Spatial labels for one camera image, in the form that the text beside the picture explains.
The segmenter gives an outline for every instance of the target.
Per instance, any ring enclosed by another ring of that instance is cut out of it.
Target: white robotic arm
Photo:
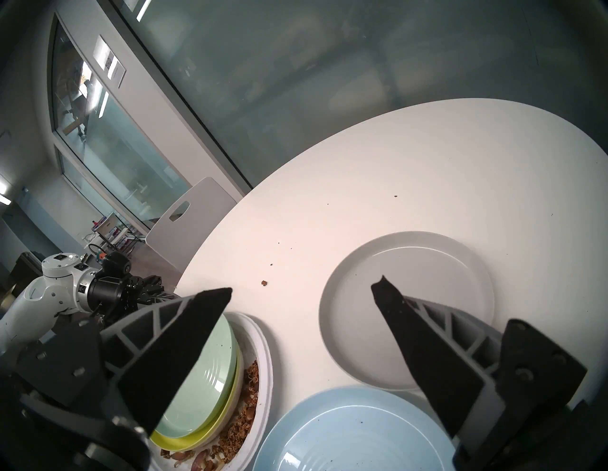
[[[86,302],[97,269],[75,253],[59,253],[42,262],[43,276],[33,280],[0,320],[0,355],[20,350],[50,331],[60,315],[92,312]]]

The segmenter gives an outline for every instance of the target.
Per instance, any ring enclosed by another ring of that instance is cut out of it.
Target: white tabletop
[[[334,268],[373,238],[436,232],[487,265],[495,327],[525,319],[589,368],[578,400],[608,358],[607,176],[597,144],[538,108],[473,98],[400,109],[325,139],[254,188],[176,293],[230,286],[228,310],[260,324],[274,364],[270,428],[311,394],[356,382],[319,333]]]

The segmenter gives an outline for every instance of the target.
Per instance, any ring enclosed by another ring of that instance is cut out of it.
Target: mint green plate
[[[207,425],[228,400],[237,355],[237,341],[222,315],[156,431],[169,438],[180,438]]]

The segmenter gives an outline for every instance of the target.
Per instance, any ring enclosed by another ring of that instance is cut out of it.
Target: glass wall
[[[346,127],[447,98],[544,108],[608,150],[604,60],[555,2],[111,1],[252,185]]]
[[[53,48],[52,95],[57,133],[102,185],[152,228],[188,185],[114,101],[60,24]],[[69,172],[68,165],[66,176],[75,177]]]
[[[110,204],[86,181],[85,177],[67,160],[58,150],[56,150],[61,163],[61,170],[67,180],[91,203],[100,216],[109,216],[111,212],[116,212]]]

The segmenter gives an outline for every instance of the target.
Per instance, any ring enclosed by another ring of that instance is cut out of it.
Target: gray plate
[[[371,294],[370,286],[383,275],[404,295],[461,309],[488,324],[494,319],[488,272],[460,242],[431,232],[398,232],[364,244],[327,281],[319,325],[336,363],[371,386],[417,389]]]

